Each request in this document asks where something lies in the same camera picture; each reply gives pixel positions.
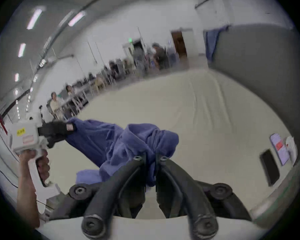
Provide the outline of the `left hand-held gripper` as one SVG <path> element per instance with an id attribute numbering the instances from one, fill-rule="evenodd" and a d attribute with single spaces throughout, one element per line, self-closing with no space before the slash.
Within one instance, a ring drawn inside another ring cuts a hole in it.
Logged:
<path id="1" fill-rule="evenodd" d="M 47 138 L 39 134 L 43 126 L 40 116 L 31 116 L 12 125 L 9 131 L 9 147 L 18 157 L 24 150 L 35 150 L 36 156 L 28 161 L 29 171 L 34 188 L 19 181 L 17 186 L 16 210 L 25 221 L 46 221 L 56 209 L 62 192 L 56 183 L 49 178 L 42 181 L 36 161 L 42 157 L 42 150 L 51 149 L 76 132 L 74 123 L 54 121 L 47 123 Z"/>

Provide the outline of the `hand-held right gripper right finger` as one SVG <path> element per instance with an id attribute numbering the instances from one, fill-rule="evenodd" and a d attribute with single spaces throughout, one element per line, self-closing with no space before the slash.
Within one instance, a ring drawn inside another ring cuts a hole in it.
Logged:
<path id="1" fill-rule="evenodd" d="M 187 216 L 190 236 L 195 240 L 210 240 L 216 236 L 217 217 L 252 222 L 231 186 L 194 180 L 166 156 L 156 157 L 156 192 L 166 218 Z"/>

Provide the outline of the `person's left hand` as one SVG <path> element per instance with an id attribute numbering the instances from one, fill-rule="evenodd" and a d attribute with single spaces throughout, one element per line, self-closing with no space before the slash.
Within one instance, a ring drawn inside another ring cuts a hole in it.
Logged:
<path id="1" fill-rule="evenodd" d="M 36 161 L 37 170 L 42 181 L 46 181 L 50 176 L 50 166 L 47 150 L 42 150 L 42 157 Z M 20 176 L 19 181 L 28 184 L 34 188 L 32 178 L 29 171 L 28 161 L 36 156 L 35 150 L 24 150 L 19 155 Z"/>

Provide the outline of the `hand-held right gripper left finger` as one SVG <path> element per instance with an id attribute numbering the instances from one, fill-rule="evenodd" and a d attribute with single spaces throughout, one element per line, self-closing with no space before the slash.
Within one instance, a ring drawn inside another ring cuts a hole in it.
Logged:
<path id="1" fill-rule="evenodd" d="M 107 239 L 112 217 L 135 219 L 146 199 L 146 155 L 137 155 L 107 181 L 73 185 L 50 221 L 83 217 L 82 233 Z"/>

